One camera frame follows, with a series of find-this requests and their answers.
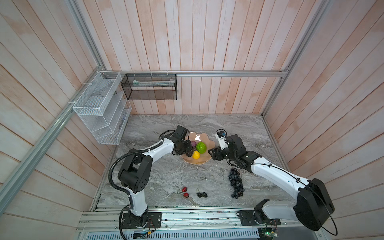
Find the yellow fake lemon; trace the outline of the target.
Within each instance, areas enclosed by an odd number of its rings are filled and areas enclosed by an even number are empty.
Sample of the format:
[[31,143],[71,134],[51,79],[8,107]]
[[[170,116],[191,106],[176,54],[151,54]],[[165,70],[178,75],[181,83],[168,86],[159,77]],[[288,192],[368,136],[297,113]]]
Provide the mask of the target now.
[[193,155],[192,155],[192,158],[193,158],[193,159],[195,159],[195,160],[199,160],[200,157],[201,157],[200,152],[198,152],[198,151],[194,151],[194,152],[193,152]]

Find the green bumpy fake fruit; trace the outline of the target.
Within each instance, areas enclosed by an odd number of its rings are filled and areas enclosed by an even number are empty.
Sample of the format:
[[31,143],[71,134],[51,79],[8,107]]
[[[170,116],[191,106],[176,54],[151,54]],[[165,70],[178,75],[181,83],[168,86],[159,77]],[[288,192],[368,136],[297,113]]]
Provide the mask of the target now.
[[200,154],[204,154],[207,151],[207,145],[204,142],[198,142],[196,150],[200,152]]

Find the black fake grape bunch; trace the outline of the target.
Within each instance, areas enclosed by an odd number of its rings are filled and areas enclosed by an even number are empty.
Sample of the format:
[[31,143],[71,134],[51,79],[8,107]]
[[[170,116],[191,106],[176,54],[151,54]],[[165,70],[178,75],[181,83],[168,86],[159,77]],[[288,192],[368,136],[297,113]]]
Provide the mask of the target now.
[[243,197],[245,189],[239,170],[236,168],[231,168],[228,178],[230,185],[234,188],[231,197],[235,199]]

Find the red fake cherry pair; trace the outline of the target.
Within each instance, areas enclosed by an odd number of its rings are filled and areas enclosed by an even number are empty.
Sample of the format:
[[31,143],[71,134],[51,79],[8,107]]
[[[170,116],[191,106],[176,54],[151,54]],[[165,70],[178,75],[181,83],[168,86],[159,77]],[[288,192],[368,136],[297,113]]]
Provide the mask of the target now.
[[188,193],[188,188],[187,187],[182,187],[177,191],[178,194],[182,194],[184,198],[189,198],[189,193]]

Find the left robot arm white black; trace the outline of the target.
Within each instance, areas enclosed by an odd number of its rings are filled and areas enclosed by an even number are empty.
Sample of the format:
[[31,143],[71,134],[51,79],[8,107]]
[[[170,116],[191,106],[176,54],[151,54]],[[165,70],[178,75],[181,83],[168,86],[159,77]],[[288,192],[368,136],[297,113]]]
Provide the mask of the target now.
[[118,172],[118,180],[122,186],[115,188],[128,195],[133,216],[141,218],[148,212],[145,187],[149,182],[153,163],[168,154],[181,156],[193,152],[189,133],[186,128],[177,126],[175,130],[163,132],[154,145],[141,150],[131,149],[118,158],[117,162],[123,161]]

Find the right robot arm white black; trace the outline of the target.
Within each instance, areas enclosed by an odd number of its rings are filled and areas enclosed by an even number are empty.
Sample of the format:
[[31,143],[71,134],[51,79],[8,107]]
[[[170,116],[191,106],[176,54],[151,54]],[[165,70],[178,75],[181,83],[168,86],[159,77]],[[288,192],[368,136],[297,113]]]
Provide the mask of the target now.
[[321,180],[301,178],[256,152],[247,151],[238,135],[228,136],[225,130],[218,130],[215,137],[220,145],[208,151],[214,161],[226,160],[234,169],[244,169],[260,176],[293,198],[291,202],[278,203],[269,199],[259,202],[253,211],[257,224],[267,225],[273,220],[284,219],[299,222],[312,231],[318,231],[332,218],[335,207]]

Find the pink wavy fruit bowl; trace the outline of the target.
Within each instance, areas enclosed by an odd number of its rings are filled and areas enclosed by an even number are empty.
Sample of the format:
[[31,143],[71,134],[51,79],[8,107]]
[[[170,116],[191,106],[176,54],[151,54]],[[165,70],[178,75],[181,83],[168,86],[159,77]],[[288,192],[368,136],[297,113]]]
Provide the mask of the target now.
[[213,149],[215,147],[215,142],[212,141],[206,133],[199,134],[191,132],[189,134],[189,140],[191,142],[195,142],[197,145],[199,143],[204,143],[204,145],[206,146],[206,151],[204,153],[201,153],[198,150],[193,150],[191,157],[188,157],[186,154],[181,155],[181,158],[186,163],[193,165],[202,165],[212,159],[211,155],[208,153],[208,150]]

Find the black fake cherry pair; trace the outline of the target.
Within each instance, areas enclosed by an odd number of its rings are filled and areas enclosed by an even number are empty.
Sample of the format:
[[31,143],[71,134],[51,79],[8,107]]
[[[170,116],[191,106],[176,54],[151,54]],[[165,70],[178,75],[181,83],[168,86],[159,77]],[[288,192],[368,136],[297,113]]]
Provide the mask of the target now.
[[206,192],[201,192],[199,189],[196,189],[196,195],[198,198],[207,198],[208,194]]

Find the black mesh basket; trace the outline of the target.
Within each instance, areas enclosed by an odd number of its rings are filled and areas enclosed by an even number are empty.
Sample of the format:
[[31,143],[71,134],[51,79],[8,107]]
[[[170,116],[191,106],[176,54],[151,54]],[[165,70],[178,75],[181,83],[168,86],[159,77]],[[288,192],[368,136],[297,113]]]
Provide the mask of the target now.
[[125,74],[121,86],[131,101],[176,101],[178,98],[175,74]]

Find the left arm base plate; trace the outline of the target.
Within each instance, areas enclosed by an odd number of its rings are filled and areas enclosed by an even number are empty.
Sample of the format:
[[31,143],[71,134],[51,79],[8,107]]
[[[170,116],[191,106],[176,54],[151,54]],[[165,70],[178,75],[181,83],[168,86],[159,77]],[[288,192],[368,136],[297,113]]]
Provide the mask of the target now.
[[161,227],[162,213],[161,212],[149,212],[144,213],[141,217],[138,217],[131,212],[123,213],[120,216],[119,228],[125,229],[158,229]]

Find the horizontal aluminium wall rail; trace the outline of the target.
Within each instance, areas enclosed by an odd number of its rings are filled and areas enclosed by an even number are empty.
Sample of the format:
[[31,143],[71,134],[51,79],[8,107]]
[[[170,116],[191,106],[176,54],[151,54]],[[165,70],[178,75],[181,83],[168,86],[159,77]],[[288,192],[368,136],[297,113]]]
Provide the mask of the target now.
[[121,75],[125,74],[161,74],[161,75],[177,75],[178,77],[285,77],[287,71],[282,70],[250,70],[250,71],[116,71]]

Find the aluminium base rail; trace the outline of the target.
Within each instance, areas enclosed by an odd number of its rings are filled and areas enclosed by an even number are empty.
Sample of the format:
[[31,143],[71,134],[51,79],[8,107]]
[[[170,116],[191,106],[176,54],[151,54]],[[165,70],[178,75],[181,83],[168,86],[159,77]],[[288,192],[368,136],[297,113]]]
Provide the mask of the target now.
[[[123,206],[111,205],[84,212],[76,233],[117,232],[119,214]],[[156,231],[244,229],[237,212],[250,210],[242,207],[177,207],[149,208],[150,213],[162,213],[161,226]]]

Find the right aluminium frame rail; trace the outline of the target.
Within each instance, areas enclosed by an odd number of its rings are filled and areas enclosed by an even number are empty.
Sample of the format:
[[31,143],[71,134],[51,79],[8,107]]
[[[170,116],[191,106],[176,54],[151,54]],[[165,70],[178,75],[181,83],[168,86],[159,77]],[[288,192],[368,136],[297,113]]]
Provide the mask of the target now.
[[333,3],[334,1],[320,1],[320,4],[316,9],[311,21],[309,22],[308,26],[305,28],[304,34],[301,37],[297,47],[295,48],[295,51],[293,52],[292,57],[289,58],[286,68],[283,70],[284,75],[279,78],[276,84],[273,85],[274,87],[273,91],[267,97],[267,102],[263,107],[263,112],[261,113],[261,116],[263,117],[264,120],[266,119],[272,105],[274,104],[277,97],[279,96],[280,91],[283,88],[285,82],[287,81],[291,72],[299,62],[301,56],[303,55],[304,51],[306,50],[310,41],[312,40],[317,28],[320,26],[321,22],[323,21],[323,18],[327,15]]

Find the aluminium frame rail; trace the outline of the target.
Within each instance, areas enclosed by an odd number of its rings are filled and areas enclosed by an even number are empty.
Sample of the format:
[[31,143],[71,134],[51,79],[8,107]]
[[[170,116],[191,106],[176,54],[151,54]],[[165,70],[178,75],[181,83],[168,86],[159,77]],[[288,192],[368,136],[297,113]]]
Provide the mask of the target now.
[[323,21],[323,18],[327,15],[333,3],[334,1],[320,1],[320,4],[316,9],[311,21],[309,22],[308,26],[305,28],[304,34],[301,37],[297,47],[295,48],[295,51],[293,52],[292,57],[289,58],[286,68],[283,70],[284,75],[279,78],[276,84],[273,85],[274,87],[273,91],[267,97],[267,102],[263,107],[263,112],[261,113],[261,116],[263,117],[264,120],[266,119],[272,105],[274,104],[277,97],[279,96],[280,91],[283,88],[285,82],[287,81],[291,72],[299,62],[301,56],[303,55],[304,51],[306,50],[310,41],[312,40],[317,28],[320,26],[321,22]]
[[[2,184],[97,66],[68,1],[1,1]],[[87,211],[109,154],[73,115],[5,216]]]

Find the left aluminium frame rail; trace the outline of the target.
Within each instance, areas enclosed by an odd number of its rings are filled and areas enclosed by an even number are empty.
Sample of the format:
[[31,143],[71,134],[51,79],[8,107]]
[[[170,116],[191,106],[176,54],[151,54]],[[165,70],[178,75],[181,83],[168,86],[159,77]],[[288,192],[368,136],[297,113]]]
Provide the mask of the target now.
[[[68,1],[1,1],[2,184],[97,66]],[[87,211],[109,154],[73,115],[5,216]]]

